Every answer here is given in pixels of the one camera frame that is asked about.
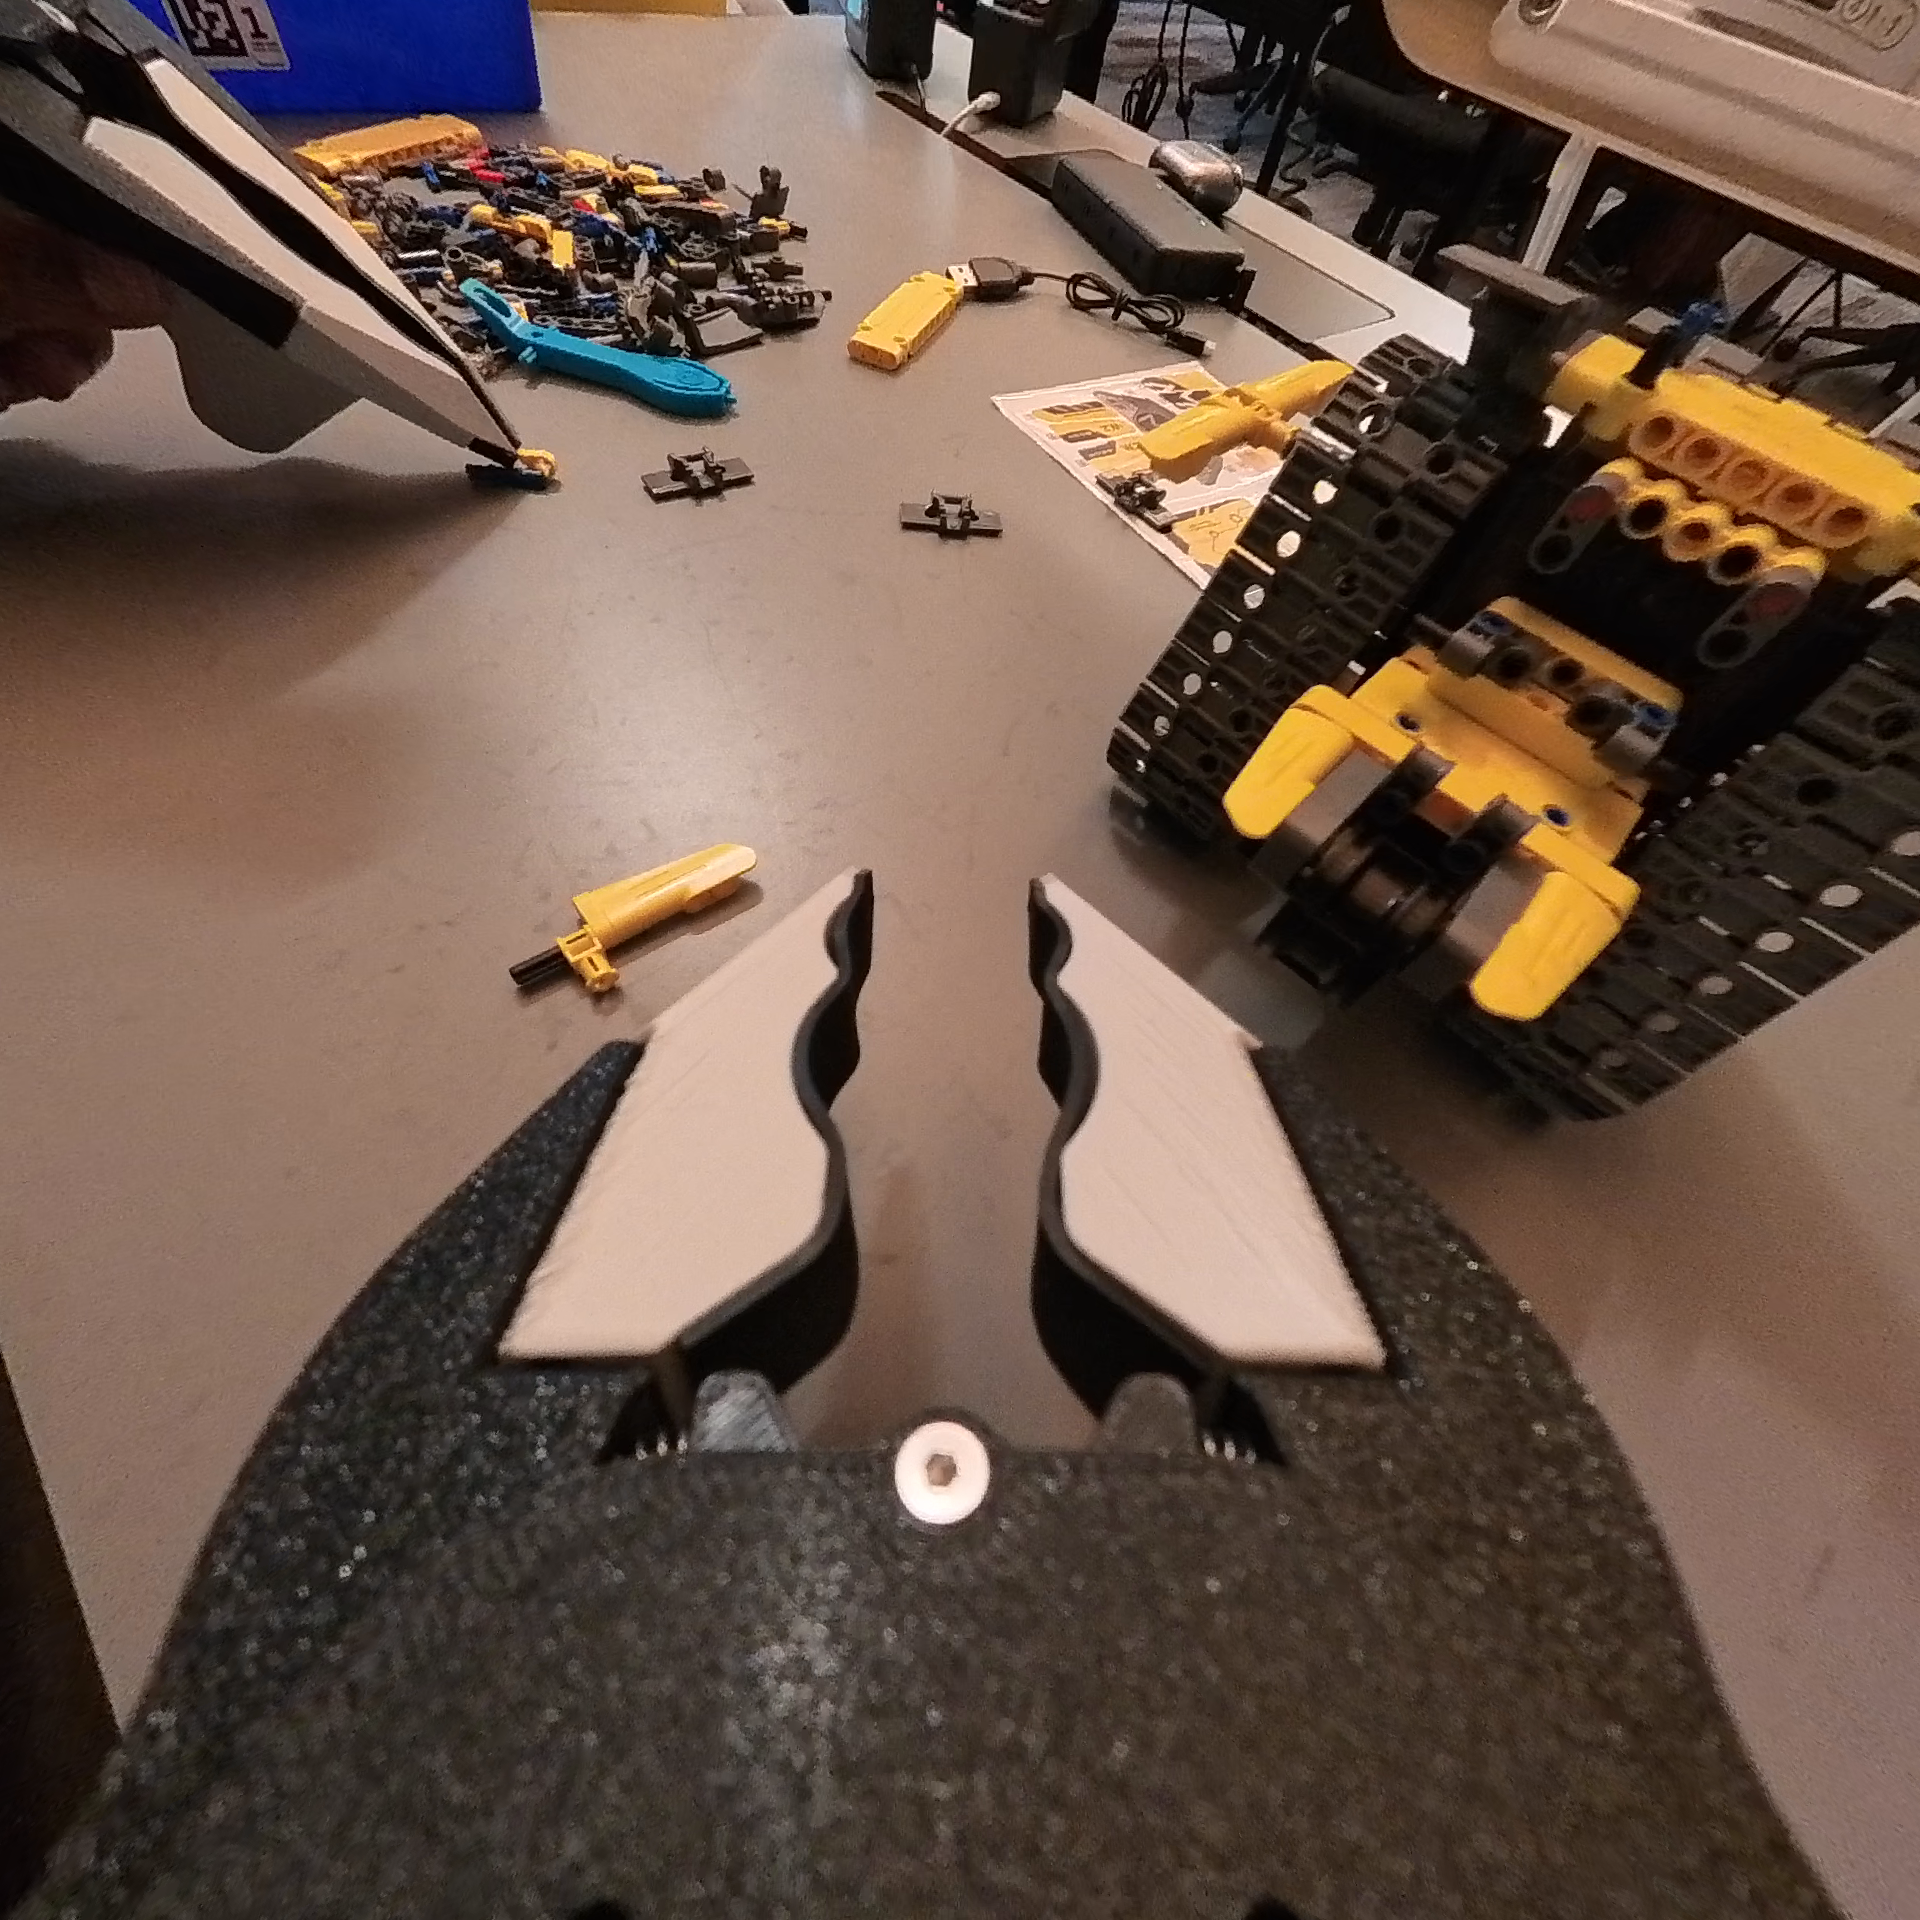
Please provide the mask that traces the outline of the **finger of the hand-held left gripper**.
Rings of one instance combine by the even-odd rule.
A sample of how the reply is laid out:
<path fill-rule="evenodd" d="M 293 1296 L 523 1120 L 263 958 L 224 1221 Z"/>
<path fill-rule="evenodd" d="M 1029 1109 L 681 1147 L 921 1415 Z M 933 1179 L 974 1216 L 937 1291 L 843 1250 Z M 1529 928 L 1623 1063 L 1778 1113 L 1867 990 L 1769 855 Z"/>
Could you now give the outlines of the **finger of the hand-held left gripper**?
<path fill-rule="evenodd" d="M 439 350 L 407 338 L 373 302 L 297 254 L 213 174 L 160 135 L 91 117 L 85 149 L 117 185 L 142 185 L 187 240 L 192 265 L 238 265 L 270 295 L 286 327 L 270 341 L 171 272 L 162 331 L 176 350 L 183 391 L 199 421 L 233 446 L 295 446 L 354 400 L 405 418 L 471 453 L 498 453 L 498 421 Z"/>
<path fill-rule="evenodd" d="M 361 309 L 377 309 L 389 331 L 405 331 L 425 352 L 437 354 L 466 384 L 473 407 L 487 418 L 478 430 L 480 441 L 514 455 L 517 434 L 462 350 L 375 247 L 320 194 L 320 181 L 302 174 L 270 139 L 245 126 L 226 98 L 192 80 L 171 57 L 144 57 L 142 73 L 160 103 L 167 135 L 194 153 L 201 171 L 217 176 L 251 208 L 258 224 L 302 254 L 315 272 L 334 277 Z"/>

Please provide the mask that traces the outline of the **long yellow toy block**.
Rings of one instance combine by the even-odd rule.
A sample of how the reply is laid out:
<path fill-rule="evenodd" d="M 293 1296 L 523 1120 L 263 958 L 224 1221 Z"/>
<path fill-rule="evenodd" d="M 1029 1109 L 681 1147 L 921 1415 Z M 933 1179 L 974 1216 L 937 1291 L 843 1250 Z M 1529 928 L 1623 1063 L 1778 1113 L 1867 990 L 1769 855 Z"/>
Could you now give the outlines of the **long yellow toy block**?
<path fill-rule="evenodd" d="M 293 158 L 315 178 L 386 176 L 423 162 L 457 160 L 480 153 L 487 137 L 473 121 L 450 112 L 421 112 L 402 119 L 309 137 L 293 146 Z"/>
<path fill-rule="evenodd" d="M 882 373 L 905 370 L 939 338 L 962 302 L 960 279 L 946 272 L 917 272 L 855 325 L 848 359 Z"/>

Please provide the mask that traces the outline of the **white stand base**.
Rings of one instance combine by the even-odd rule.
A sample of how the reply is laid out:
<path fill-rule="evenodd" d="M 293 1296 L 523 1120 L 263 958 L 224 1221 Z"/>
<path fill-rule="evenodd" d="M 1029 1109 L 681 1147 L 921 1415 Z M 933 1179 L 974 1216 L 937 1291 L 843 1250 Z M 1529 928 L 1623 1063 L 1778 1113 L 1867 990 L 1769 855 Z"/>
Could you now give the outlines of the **white stand base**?
<path fill-rule="evenodd" d="M 1915 2 L 1383 11 L 1429 78 L 1915 274 Z"/>

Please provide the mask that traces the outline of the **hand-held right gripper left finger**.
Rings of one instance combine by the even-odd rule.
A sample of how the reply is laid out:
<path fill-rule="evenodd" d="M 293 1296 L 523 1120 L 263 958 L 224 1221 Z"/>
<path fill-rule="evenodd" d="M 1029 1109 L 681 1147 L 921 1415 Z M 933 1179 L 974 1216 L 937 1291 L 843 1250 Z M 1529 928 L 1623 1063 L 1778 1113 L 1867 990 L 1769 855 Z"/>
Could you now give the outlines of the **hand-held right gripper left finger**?
<path fill-rule="evenodd" d="M 873 873 L 850 869 L 645 1029 L 501 1360 L 635 1362 L 686 1426 L 706 1378 L 789 1390 L 832 1353 L 857 1301 L 832 1102 L 871 962 Z"/>

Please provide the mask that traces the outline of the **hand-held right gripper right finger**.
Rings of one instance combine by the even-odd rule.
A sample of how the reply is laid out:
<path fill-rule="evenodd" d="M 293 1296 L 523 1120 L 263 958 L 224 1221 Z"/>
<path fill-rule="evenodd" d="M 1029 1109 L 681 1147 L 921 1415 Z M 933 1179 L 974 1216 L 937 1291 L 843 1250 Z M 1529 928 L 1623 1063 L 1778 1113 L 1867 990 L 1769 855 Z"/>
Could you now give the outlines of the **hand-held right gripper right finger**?
<path fill-rule="evenodd" d="M 1239 1424 L 1262 1376 L 1383 1376 L 1387 1344 L 1262 1074 L 1262 1042 L 1065 880 L 1029 887 L 1040 1079 L 1031 1307 L 1074 1397 L 1138 1376 Z"/>

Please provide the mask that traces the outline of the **yellow black tracked toy vehicle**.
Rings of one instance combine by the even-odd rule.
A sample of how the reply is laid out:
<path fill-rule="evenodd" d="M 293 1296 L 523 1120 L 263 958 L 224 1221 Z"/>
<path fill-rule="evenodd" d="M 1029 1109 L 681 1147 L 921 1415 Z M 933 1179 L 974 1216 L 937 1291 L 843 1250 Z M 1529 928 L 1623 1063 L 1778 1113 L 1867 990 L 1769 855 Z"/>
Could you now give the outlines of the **yellow black tracked toy vehicle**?
<path fill-rule="evenodd" d="M 1915 930 L 1915 427 L 1442 258 L 1465 359 L 1399 336 L 1143 439 L 1166 478 L 1282 459 L 1109 761 L 1250 857 L 1321 994 L 1399 978 L 1609 1118 Z"/>

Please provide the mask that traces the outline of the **person's left hand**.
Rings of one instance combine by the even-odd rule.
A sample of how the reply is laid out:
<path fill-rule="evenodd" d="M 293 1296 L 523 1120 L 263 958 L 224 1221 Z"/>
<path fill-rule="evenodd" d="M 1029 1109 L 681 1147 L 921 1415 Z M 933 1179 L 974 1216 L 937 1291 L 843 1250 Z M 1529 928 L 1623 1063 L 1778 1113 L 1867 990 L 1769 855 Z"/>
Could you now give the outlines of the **person's left hand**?
<path fill-rule="evenodd" d="M 119 331 L 162 325 L 174 288 L 149 267 L 2 203 L 2 409 L 66 400 Z"/>

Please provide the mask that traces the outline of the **black box device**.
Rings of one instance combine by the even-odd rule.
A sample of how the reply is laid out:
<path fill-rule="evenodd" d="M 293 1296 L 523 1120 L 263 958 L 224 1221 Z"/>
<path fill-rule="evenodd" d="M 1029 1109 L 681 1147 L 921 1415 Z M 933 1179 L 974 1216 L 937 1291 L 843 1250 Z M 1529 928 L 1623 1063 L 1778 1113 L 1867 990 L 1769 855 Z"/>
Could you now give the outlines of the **black box device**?
<path fill-rule="evenodd" d="M 1154 171 L 1106 151 L 1070 151 L 1051 206 L 1129 286 L 1150 297 L 1234 304 L 1250 283 L 1243 249 Z"/>

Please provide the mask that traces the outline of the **black battery charger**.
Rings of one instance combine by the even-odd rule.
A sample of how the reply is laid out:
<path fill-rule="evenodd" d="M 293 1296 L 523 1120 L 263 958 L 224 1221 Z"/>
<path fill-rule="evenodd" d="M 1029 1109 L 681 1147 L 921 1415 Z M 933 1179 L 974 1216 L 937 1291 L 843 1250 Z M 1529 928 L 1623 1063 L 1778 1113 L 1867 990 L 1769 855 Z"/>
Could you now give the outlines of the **black battery charger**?
<path fill-rule="evenodd" d="M 846 2 L 846 41 L 873 80 L 926 80 L 939 5 L 933 0 Z"/>
<path fill-rule="evenodd" d="M 971 16 L 967 96 L 994 96 L 990 119 L 1029 128 L 1054 112 L 1083 30 L 1077 2 L 978 2 Z"/>

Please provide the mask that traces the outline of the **instruction booklet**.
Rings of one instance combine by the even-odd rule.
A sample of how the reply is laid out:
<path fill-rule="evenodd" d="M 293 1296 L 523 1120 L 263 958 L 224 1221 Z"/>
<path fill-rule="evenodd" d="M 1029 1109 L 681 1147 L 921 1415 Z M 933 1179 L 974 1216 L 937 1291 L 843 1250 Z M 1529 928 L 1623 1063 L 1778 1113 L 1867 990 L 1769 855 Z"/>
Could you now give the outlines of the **instruction booklet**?
<path fill-rule="evenodd" d="M 1312 359 L 1230 386 L 1198 363 L 999 395 L 994 407 L 1051 462 L 1122 517 L 1191 583 L 1205 585 L 1271 489 L 1285 450 L 1353 375 Z M 1102 473 L 1152 471 L 1168 487 L 1168 526 L 1118 512 Z"/>

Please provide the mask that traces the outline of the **blue plastic bin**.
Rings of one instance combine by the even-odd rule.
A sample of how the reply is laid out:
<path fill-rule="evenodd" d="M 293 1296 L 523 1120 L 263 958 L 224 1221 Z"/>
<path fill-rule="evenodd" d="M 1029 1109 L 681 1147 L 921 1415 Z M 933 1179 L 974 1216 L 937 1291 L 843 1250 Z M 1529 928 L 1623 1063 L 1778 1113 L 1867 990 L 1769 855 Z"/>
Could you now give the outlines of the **blue plastic bin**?
<path fill-rule="evenodd" d="M 254 114 L 535 112 L 526 2 L 139 2 Z"/>

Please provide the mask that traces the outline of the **yellow plastic toy piece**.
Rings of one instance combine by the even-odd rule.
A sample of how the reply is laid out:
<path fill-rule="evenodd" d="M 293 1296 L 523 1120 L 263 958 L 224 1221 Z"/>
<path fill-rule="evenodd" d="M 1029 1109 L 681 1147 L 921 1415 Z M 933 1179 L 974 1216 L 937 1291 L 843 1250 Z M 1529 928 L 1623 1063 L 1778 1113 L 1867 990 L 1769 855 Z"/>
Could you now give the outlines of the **yellow plastic toy piece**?
<path fill-rule="evenodd" d="M 665 921 L 722 903 L 757 871 L 757 864 L 754 848 L 720 843 L 592 887 L 571 903 L 583 937 L 613 951 Z"/>

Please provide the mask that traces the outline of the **pile of toy building parts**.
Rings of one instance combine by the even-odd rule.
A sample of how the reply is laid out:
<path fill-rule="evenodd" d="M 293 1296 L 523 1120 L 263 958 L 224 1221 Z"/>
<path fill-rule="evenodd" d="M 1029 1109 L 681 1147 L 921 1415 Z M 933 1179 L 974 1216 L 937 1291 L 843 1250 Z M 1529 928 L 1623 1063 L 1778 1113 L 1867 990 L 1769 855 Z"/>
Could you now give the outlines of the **pile of toy building parts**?
<path fill-rule="evenodd" d="M 791 256 L 807 229 L 786 217 L 777 167 L 741 199 L 718 169 L 482 133 L 487 146 L 457 160 L 318 178 L 475 366 L 507 354 L 459 297 L 464 279 L 528 320 L 699 363 L 823 320 L 832 295 Z"/>

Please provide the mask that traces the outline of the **teal plastic tool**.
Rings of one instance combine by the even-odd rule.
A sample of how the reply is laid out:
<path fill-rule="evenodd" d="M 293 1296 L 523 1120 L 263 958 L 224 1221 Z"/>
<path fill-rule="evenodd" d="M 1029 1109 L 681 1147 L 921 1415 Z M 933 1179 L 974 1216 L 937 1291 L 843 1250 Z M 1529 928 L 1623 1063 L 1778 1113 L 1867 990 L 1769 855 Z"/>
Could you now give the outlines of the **teal plastic tool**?
<path fill-rule="evenodd" d="M 480 279 L 462 279 L 459 297 L 491 343 L 523 368 L 624 393 L 674 418 L 722 418 L 736 409 L 729 379 L 699 361 L 631 352 L 528 320 L 512 299 Z"/>

